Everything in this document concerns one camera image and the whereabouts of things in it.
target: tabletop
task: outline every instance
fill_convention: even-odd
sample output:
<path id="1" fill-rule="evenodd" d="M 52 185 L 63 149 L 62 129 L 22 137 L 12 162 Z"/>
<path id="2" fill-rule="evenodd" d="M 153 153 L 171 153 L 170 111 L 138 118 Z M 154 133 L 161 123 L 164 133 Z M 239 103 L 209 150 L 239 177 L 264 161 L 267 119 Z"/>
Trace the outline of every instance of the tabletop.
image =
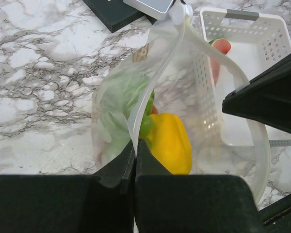
<path id="1" fill-rule="evenodd" d="M 188 0 L 284 18 L 291 0 Z M 0 174 L 92 174 L 92 93 L 142 47 L 146 17 L 110 33 L 82 0 L 0 0 Z M 291 193 L 291 147 L 272 148 L 263 208 Z"/>

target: brown printed logo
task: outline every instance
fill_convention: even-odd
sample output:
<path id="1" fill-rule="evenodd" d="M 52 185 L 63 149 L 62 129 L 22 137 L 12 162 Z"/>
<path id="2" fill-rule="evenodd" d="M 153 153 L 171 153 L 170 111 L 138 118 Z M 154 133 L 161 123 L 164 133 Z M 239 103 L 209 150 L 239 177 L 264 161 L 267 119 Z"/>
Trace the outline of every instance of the brown printed logo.
<path id="1" fill-rule="evenodd" d="M 132 55 L 132 62 L 139 62 L 144 61 L 149 53 L 149 44 L 146 44 L 142 48 L 140 48 L 138 51 L 133 53 Z"/>

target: plastic bag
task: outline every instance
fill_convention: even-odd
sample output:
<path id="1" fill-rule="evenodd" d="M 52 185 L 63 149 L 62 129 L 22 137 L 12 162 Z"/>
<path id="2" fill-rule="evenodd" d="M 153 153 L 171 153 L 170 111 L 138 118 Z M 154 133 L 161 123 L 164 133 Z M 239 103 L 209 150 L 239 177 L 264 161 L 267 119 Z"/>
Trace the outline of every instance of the plastic bag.
<path id="1" fill-rule="evenodd" d="M 175 3 L 170 11 L 176 7 L 179 4 Z M 265 126 L 252 122 L 255 147 L 247 156 L 242 155 L 243 150 L 223 145 L 220 129 L 224 122 L 216 108 L 222 100 L 216 102 L 211 60 L 216 60 L 224 74 L 233 78 L 236 91 L 249 81 L 233 61 L 197 33 L 190 20 L 186 17 L 175 26 L 175 21 L 168 17 L 154 24 L 148 43 L 111 71 L 93 94 L 92 135 L 98 162 L 107 164 L 129 140 L 137 154 L 141 121 L 154 90 L 154 105 L 159 112 L 177 115 L 186 128 L 192 146 L 191 173 L 240 175 L 259 199 L 267 180 L 267 175 L 261 177 L 261 167 L 265 174 L 269 169 Z M 253 170 L 256 164 L 260 165 L 260 176 L 253 178 L 257 174 Z"/>

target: basket handle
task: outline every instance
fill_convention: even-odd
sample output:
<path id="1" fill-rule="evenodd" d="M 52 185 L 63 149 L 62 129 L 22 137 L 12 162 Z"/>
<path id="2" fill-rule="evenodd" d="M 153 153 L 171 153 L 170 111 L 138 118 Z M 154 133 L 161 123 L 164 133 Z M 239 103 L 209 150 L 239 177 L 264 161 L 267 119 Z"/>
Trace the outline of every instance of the basket handle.
<path id="1" fill-rule="evenodd" d="M 234 19 L 256 21 L 259 18 L 259 14 L 257 12 L 227 9 L 227 14 L 225 15 L 224 18 L 234 18 Z"/>

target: silver device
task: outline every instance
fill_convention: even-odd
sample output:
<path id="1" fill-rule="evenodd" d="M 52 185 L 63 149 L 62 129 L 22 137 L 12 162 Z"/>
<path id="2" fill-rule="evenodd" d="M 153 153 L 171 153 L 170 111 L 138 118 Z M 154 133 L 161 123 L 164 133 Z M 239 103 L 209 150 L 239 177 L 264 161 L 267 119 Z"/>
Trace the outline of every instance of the silver device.
<path id="1" fill-rule="evenodd" d="M 164 20 L 173 0 L 124 0 L 124 3 L 157 20 Z"/>

